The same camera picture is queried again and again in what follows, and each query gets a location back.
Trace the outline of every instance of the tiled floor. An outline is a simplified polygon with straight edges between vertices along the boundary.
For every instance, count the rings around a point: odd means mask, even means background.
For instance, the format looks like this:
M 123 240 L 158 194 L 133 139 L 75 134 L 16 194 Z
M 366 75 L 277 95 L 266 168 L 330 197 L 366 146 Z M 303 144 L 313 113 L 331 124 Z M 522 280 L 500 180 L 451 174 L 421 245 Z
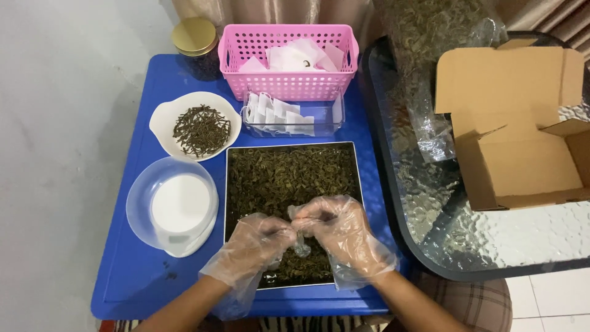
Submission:
M 590 332 L 590 268 L 506 281 L 512 332 Z

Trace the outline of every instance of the blue table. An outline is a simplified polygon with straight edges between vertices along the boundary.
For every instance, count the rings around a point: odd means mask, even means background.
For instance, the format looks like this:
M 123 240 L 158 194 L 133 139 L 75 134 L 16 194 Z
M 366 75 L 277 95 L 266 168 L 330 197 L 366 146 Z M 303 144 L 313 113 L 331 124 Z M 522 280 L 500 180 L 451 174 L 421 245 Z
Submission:
M 91 302 L 92 313 L 99 319 L 147 318 L 189 288 L 197 280 L 198 271 L 223 244 L 225 153 L 201 163 L 217 186 L 219 212 L 209 239 L 193 255 L 173 258 L 143 243 L 131 231 L 125 214 L 127 194 L 136 177 L 154 161 L 168 156 L 148 128 L 152 112 L 160 103 L 194 91 L 216 93 L 226 98 L 236 110 L 241 109 L 241 102 L 235 99 L 225 80 L 199 82 L 183 70 L 173 54 L 160 54 L 151 59 Z M 346 91 L 345 108 L 346 123 L 333 137 L 254 138 L 242 128 L 233 146 L 354 142 L 364 205 L 371 228 L 380 241 L 397 251 L 385 214 L 371 135 L 356 80 Z M 399 269 L 403 274 L 408 273 L 409 263 L 405 258 L 401 259 Z M 258 291 L 250 315 L 285 317 L 385 312 L 386 305 L 372 287 L 337 292 L 333 285 L 319 285 Z

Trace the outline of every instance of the glass jar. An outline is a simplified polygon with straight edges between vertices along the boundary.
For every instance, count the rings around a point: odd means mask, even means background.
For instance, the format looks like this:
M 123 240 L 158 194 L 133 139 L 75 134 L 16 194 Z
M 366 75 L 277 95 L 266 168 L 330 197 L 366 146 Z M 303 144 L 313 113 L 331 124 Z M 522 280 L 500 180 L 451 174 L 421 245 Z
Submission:
M 213 23 L 201 17 L 183 19 L 172 31 L 172 42 L 194 78 L 213 81 L 221 77 L 219 38 Z

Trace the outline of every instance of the forearm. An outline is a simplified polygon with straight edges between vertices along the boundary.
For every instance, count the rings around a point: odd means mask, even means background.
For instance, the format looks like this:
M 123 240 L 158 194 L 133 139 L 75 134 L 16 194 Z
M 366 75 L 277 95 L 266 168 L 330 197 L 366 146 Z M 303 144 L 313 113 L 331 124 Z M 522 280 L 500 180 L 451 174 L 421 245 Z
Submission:
M 410 332 L 471 332 L 396 271 L 379 274 L 371 283 Z
M 205 275 L 134 332 L 193 332 L 230 289 L 225 283 Z

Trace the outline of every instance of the pink plastic basket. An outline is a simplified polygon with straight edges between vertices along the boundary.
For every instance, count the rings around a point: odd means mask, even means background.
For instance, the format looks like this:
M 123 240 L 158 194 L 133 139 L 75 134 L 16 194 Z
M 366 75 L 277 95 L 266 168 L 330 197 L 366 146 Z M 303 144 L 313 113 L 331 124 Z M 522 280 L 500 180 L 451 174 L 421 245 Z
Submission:
M 288 41 L 311 38 L 320 47 L 330 43 L 342 51 L 342 70 L 337 73 L 309 71 L 272 71 L 239 73 L 250 57 L 256 56 L 268 66 L 266 48 L 286 45 Z M 337 87 L 346 90 L 357 69 L 359 44 L 352 29 L 344 24 L 230 24 L 219 41 L 219 69 L 230 84 L 234 96 L 244 100 L 250 85 L 256 92 L 267 92 L 286 101 L 334 100 Z

